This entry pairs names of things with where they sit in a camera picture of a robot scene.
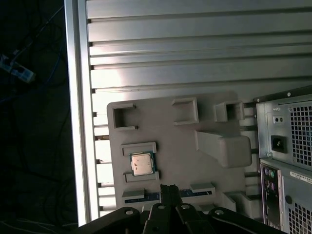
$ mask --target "metal slotted panel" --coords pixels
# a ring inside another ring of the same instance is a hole
[[[295,203],[293,210],[288,208],[288,217],[290,234],[312,234],[311,211]]]
[[[114,209],[108,103],[228,90],[248,102],[312,83],[310,0],[65,7],[79,225]]]
[[[312,106],[296,105],[291,115],[292,156],[296,163],[312,165]]]

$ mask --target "screw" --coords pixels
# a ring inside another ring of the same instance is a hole
[[[190,206],[189,206],[189,205],[186,205],[186,204],[183,204],[181,207],[182,207],[182,209],[185,210],[185,209],[188,209]]]
[[[272,152],[267,152],[267,157],[273,157]]]
[[[216,210],[214,213],[217,215],[223,215],[224,214],[222,210]]]

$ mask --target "black cable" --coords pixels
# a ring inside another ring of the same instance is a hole
[[[51,182],[56,182],[56,183],[59,182],[58,179],[54,179],[54,178],[51,178],[51,177],[46,176],[46,175],[41,175],[37,172],[27,171],[23,168],[19,168],[19,167],[15,166],[15,165],[9,165],[9,164],[2,165],[2,164],[0,164],[0,167],[7,168],[10,170],[14,170],[14,171],[18,171],[18,172],[23,172],[23,173],[29,174],[31,176],[36,176],[36,177],[41,178],[41,179],[49,180]]]
[[[59,151],[59,144],[60,144],[61,135],[62,135],[62,132],[63,132],[63,128],[65,127],[65,124],[67,122],[67,119],[69,117],[69,114],[70,114],[70,107],[67,110],[66,116],[65,116],[64,121],[63,121],[63,123],[62,123],[62,125],[60,127],[60,130],[59,130],[59,133],[58,133],[58,137],[57,137],[57,140],[56,140],[56,150],[54,152],[52,171],[51,171],[51,176],[52,177],[54,176],[55,169],[56,169],[56,160],[57,160],[57,154],[58,154],[58,151]]]
[[[12,105],[12,102],[8,104],[8,111],[9,111],[9,120],[12,128],[12,132],[15,134],[16,137],[16,144],[17,144],[17,150],[19,154],[19,159],[22,164],[23,169],[29,171],[27,159],[23,150],[23,143],[22,143],[22,136],[20,134],[19,128],[17,126],[17,119],[14,111],[14,107]]]
[[[67,179],[58,189],[57,191],[57,194],[56,194],[56,205],[55,205],[55,209],[54,209],[54,215],[56,217],[56,220],[57,222],[61,224],[60,220],[59,220],[59,213],[60,213],[60,216],[61,218],[64,220],[64,221],[67,221],[67,222],[75,222],[75,221],[72,221],[72,220],[68,220],[64,214],[63,214],[63,210],[62,210],[62,206],[60,205],[61,203],[61,200],[63,198],[62,194],[66,191],[66,188],[68,185],[70,185],[70,183],[72,182],[73,178],[69,178]]]

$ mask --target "power socket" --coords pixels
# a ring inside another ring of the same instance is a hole
[[[18,64],[17,62],[11,64],[10,59],[4,54],[0,54],[0,68],[12,74],[13,76],[18,77],[25,83],[30,83],[35,80],[35,73]]]

